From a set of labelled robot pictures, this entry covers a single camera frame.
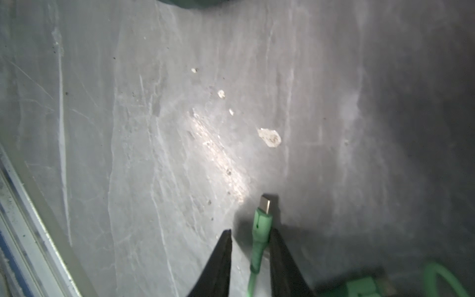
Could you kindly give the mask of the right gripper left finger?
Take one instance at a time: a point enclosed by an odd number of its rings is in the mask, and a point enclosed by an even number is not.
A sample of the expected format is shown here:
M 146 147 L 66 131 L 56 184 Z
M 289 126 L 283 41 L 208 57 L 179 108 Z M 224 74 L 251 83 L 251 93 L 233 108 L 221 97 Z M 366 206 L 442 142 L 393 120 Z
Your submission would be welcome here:
M 232 247 L 232 232 L 224 230 L 188 297 L 229 296 Z

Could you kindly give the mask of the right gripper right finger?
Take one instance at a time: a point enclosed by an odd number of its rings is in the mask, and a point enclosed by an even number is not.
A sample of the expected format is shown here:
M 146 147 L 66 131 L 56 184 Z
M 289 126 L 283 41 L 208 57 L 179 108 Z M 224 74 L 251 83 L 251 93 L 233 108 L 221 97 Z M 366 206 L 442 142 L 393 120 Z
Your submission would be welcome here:
M 314 297 L 296 265 L 280 232 L 272 228 L 268 244 L 270 250 L 270 279 L 273 297 Z

